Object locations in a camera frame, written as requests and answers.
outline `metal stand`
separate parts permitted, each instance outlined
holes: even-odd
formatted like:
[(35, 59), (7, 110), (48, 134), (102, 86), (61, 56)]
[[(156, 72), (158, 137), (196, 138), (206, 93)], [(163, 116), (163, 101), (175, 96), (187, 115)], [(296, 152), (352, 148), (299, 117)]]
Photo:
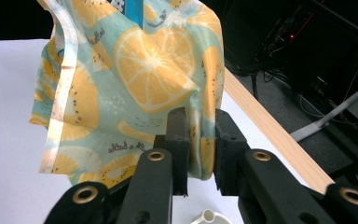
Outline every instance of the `metal stand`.
[(319, 119), (293, 133), (290, 135), (297, 141), (301, 141), (306, 137), (320, 131), (322, 128), (328, 125), (328, 121), (333, 119), (336, 115), (341, 113), (343, 110), (348, 108), (350, 105), (353, 105), (356, 101), (358, 101), (358, 92), (352, 95), (350, 98), (342, 102), (339, 106), (337, 106), (330, 113), (326, 114), (322, 119)]

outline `white table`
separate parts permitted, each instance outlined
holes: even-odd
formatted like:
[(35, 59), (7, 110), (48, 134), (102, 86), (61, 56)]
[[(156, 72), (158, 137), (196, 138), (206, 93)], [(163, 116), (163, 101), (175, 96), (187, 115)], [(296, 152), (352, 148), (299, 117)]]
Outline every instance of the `white table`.
[[(0, 224), (43, 223), (71, 188), (65, 175), (38, 173), (47, 130), (28, 123), (40, 53), (47, 42), (0, 41)], [(303, 185), (308, 185), (227, 93), (222, 109), (240, 124), (251, 147), (274, 152)], [(213, 178), (189, 179), (188, 192), (189, 197), (173, 197), (173, 223), (190, 223), (204, 209), (242, 223), (237, 197), (222, 197)]]

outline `lemon print fabric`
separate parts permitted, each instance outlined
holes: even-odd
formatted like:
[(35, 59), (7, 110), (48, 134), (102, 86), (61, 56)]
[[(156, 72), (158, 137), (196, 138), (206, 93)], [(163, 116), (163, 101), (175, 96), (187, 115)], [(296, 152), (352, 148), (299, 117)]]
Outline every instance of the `lemon print fabric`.
[(177, 105), (195, 86), (169, 54), (138, 28), (122, 35), (113, 56), (122, 83), (145, 112)]
[(116, 3), (43, 1), (55, 29), (30, 96), (30, 123), (48, 129), (40, 171), (111, 188), (165, 134), (168, 113), (184, 107), (188, 175), (210, 178), (224, 83), (214, 13), (196, 0), (144, 0), (141, 28)]

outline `screw hole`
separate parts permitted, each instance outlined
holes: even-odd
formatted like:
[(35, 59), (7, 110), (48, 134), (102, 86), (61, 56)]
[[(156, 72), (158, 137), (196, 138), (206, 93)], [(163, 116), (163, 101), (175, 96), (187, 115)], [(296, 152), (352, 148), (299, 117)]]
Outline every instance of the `screw hole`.
[(259, 161), (269, 161), (271, 160), (271, 156), (265, 152), (260, 152), (260, 151), (257, 151), (257, 152), (254, 152), (253, 156), (259, 160)]
[(341, 188), (339, 194), (348, 202), (358, 205), (358, 190)]
[(94, 200), (98, 195), (98, 190), (93, 186), (85, 186), (81, 189), (78, 189), (72, 200), (74, 203), (89, 203)]
[(161, 152), (150, 152), (149, 155), (147, 155), (147, 158), (151, 161), (161, 161), (162, 159), (164, 159), (164, 153)]

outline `white cup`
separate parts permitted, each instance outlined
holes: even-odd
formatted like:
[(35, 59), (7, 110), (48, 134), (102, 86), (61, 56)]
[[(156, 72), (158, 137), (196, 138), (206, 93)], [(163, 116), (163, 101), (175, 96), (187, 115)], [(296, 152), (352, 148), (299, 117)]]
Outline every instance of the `white cup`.
[(193, 219), (191, 224), (232, 224), (228, 218), (212, 210), (205, 209)]

